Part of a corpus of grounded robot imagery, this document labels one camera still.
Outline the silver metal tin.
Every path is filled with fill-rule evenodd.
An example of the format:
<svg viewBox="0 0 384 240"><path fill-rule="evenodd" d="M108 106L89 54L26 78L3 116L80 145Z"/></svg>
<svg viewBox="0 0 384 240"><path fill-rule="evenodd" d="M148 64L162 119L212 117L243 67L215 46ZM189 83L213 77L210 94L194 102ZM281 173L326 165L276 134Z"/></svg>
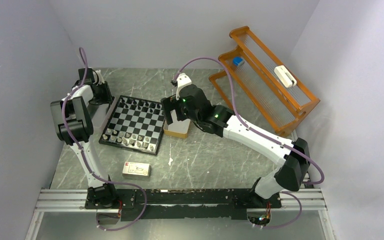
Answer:
<svg viewBox="0 0 384 240"><path fill-rule="evenodd" d="M101 105L89 105L90 116L95 131L102 133L107 123L111 118L111 114L117 104L117 100L114 99L111 103L105 103Z"/></svg>

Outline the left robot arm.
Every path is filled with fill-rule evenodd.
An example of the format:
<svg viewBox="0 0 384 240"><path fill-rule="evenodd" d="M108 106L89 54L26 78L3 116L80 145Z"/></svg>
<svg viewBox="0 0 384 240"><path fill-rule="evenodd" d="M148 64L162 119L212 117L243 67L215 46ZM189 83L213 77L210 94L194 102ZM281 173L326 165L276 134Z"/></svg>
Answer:
<svg viewBox="0 0 384 240"><path fill-rule="evenodd" d="M88 107L110 107L115 98L99 70L80 68L78 74L80 79L67 97L50 103L53 124L57 137L74 151L86 174L86 207L109 209L119 203L119 194L91 140L95 113Z"/></svg>

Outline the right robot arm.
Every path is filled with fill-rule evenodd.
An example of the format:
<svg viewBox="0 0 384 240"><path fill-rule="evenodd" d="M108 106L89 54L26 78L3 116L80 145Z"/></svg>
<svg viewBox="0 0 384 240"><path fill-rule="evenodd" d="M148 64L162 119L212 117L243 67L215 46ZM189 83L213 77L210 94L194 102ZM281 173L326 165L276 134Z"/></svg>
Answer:
<svg viewBox="0 0 384 240"><path fill-rule="evenodd" d="M291 140L272 134L240 118L223 105L212 105L203 90L191 84L175 94L161 99L162 111L168 125L190 120L202 132L236 141L271 160L276 169L255 182L250 202L262 207L281 190L298 192L310 167L306 140Z"/></svg>

